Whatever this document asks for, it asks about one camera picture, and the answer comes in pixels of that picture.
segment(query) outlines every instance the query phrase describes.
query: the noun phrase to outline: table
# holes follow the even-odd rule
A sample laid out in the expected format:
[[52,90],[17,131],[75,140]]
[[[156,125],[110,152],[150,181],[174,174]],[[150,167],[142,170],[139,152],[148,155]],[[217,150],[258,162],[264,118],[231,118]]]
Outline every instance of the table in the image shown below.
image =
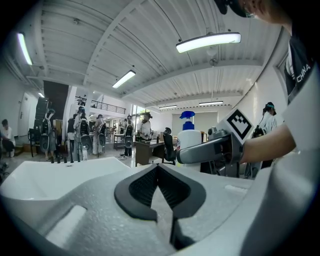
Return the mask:
[[116,139],[118,137],[120,137],[120,139],[124,139],[125,135],[124,134],[115,134],[113,136],[113,149],[115,149],[115,150],[122,149],[125,147],[125,141],[121,140],[120,142],[118,142],[118,139]]
[[135,142],[135,167],[138,164],[148,165],[151,156],[162,159],[162,163],[165,161],[165,143],[156,141],[148,141],[149,143],[136,141]]

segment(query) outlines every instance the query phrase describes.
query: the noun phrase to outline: white plastic bottle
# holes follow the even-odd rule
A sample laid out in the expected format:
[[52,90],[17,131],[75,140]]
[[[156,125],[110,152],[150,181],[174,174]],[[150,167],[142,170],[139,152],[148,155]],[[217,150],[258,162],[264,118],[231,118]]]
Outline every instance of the white plastic bottle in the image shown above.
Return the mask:
[[[196,114],[193,111],[184,111],[180,118],[186,118],[186,122],[182,127],[182,131],[178,134],[178,140],[176,144],[176,150],[182,150],[188,147],[192,147],[198,144],[201,144],[202,137],[199,130],[195,130],[195,125],[190,121],[191,117],[194,117]],[[191,163],[191,164],[181,164],[176,161],[178,167],[185,167],[192,171],[200,172],[201,163]]]
[[86,146],[83,146],[82,148],[82,157],[83,157],[83,161],[88,161],[88,151]]

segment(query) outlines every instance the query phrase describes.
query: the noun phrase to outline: cap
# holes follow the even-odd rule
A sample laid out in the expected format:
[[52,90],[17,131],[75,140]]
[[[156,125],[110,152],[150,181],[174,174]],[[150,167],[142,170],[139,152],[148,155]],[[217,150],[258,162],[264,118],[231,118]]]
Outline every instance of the cap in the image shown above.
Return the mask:
[[276,112],[276,109],[275,109],[275,105],[270,101],[270,102],[268,102],[266,105],[265,105],[265,107],[269,107],[269,108],[273,108],[273,110],[274,110],[274,116],[277,114],[277,112]]
[[151,114],[150,114],[150,113],[145,113],[145,114],[144,114],[144,116],[148,116],[148,117],[149,117],[149,119],[150,119],[150,118],[152,118],[152,116],[151,116]]
[[228,6],[231,10],[240,17],[247,18],[247,14],[241,9],[239,0],[214,0],[221,14],[225,15],[228,11]]

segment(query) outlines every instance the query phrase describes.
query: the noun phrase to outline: blue spray nozzle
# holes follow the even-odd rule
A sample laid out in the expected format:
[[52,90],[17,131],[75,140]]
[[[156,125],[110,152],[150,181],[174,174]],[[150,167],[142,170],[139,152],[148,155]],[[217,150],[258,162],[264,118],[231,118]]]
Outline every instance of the blue spray nozzle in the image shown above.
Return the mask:
[[181,119],[183,119],[183,118],[190,119],[190,118],[194,117],[195,115],[196,115],[196,113],[193,111],[184,111],[184,112],[182,112],[180,118]]
[[[184,111],[182,112],[180,118],[186,118],[186,119],[190,119],[192,117],[194,117],[196,114],[193,111]],[[194,130],[195,129],[195,125],[191,122],[191,121],[186,121],[185,124],[182,126],[182,130]]]

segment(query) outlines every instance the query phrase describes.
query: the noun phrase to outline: ceiling light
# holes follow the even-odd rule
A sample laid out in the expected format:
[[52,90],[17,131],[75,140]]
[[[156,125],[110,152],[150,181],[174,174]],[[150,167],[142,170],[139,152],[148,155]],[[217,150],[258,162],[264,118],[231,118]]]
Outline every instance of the ceiling light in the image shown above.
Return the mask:
[[136,72],[130,70],[128,73],[126,73],[123,77],[119,79],[112,87],[118,88],[120,85],[128,81],[130,78],[134,77],[136,75]]
[[24,58],[26,60],[26,62],[32,66],[32,61],[30,59],[30,56],[29,56],[29,53],[28,53],[28,49],[27,49],[27,46],[26,46],[26,41],[25,41],[25,36],[24,34],[22,33],[18,33],[18,40],[19,40],[19,43],[20,43],[20,47],[22,49],[22,52],[23,52],[23,55],[24,55]]
[[177,105],[173,105],[173,106],[161,106],[159,107],[159,109],[170,109],[170,108],[176,108]]
[[204,36],[195,37],[184,42],[180,42],[176,45],[176,49],[179,53],[184,53],[196,48],[220,44],[233,44],[241,42],[240,33],[218,33],[207,34]]
[[199,103],[200,106],[203,105],[215,105],[215,104],[223,104],[223,101],[212,101],[212,102],[203,102],[203,103]]

